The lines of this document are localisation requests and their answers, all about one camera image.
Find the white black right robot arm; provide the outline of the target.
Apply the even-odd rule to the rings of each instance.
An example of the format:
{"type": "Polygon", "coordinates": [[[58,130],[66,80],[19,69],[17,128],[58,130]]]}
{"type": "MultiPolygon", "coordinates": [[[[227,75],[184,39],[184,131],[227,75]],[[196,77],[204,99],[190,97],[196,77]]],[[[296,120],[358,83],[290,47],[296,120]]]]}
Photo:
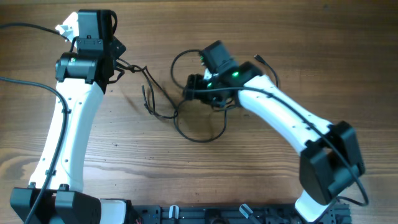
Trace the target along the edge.
{"type": "Polygon", "coordinates": [[[356,184],[369,203],[360,181],[365,166],[354,128],[346,121],[332,124],[300,106],[268,75],[251,62],[238,64],[217,40],[198,50],[204,74],[188,77],[183,89],[187,100],[225,108],[228,100],[248,110],[274,128],[299,156],[299,181],[303,192],[294,203],[299,217],[315,223],[342,192],[356,184]]]}

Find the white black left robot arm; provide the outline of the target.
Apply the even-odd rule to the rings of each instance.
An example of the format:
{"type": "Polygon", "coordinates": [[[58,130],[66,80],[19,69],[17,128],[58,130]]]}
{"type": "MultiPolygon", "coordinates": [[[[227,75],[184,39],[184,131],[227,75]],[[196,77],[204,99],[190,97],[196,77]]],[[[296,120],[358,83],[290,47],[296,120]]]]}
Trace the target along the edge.
{"type": "Polygon", "coordinates": [[[72,46],[55,64],[55,109],[40,161],[10,204],[24,223],[127,223],[129,202],[83,193],[91,126],[125,46],[115,37],[111,10],[82,9],[61,25],[72,46]]]}

